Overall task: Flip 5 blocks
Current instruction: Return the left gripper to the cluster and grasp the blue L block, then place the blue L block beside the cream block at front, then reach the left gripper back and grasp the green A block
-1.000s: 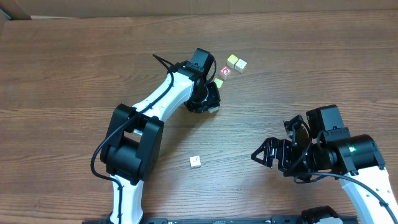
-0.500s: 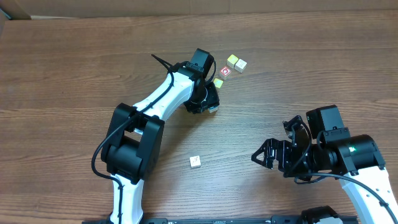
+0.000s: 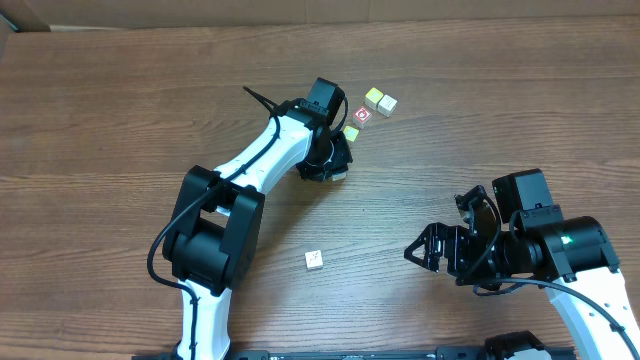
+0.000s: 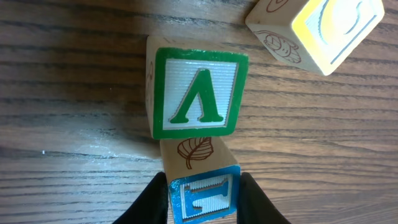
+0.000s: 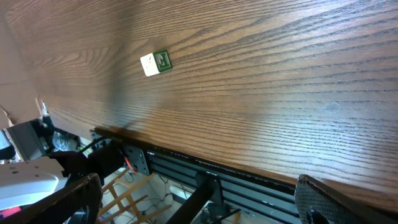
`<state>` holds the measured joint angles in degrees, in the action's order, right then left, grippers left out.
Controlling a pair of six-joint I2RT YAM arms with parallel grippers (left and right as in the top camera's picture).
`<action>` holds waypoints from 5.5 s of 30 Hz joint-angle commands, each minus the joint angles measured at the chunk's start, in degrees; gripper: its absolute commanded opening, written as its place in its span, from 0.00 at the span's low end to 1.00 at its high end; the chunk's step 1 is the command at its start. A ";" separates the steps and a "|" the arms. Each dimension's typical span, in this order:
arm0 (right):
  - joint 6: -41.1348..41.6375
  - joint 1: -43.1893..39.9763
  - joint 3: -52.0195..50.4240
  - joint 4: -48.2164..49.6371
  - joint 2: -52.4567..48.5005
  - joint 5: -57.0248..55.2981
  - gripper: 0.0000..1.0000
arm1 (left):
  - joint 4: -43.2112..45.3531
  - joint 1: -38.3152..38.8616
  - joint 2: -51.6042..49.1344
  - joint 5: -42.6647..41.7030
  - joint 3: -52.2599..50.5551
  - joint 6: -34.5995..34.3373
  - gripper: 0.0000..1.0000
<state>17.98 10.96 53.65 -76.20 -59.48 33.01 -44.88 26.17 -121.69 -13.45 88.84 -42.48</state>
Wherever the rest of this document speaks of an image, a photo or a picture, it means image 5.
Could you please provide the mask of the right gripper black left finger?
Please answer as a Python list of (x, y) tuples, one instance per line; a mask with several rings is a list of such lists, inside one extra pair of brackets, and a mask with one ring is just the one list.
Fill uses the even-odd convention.
[(95, 223), (103, 191), (98, 174), (92, 173), (27, 208), (1, 220), (1, 223), (63, 223), (83, 210), (80, 223)]

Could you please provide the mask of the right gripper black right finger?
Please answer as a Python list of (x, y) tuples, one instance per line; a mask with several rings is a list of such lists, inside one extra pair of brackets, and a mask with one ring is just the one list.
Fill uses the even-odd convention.
[(309, 175), (298, 177), (294, 197), (302, 223), (397, 224), (397, 217), (369, 208)]

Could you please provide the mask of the violin drawing wooden block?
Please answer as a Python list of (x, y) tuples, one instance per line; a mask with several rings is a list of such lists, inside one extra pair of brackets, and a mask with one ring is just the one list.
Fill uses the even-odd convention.
[(145, 76), (150, 77), (173, 69), (167, 50), (152, 52), (140, 58)]

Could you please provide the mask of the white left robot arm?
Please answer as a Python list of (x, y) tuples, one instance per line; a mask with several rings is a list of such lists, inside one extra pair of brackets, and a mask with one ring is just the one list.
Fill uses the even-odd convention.
[(60, 151), (37, 159), (1, 165), (1, 210), (30, 205), (95, 173), (100, 181), (124, 164), (121, 151), (105, 146), (85, 156)]

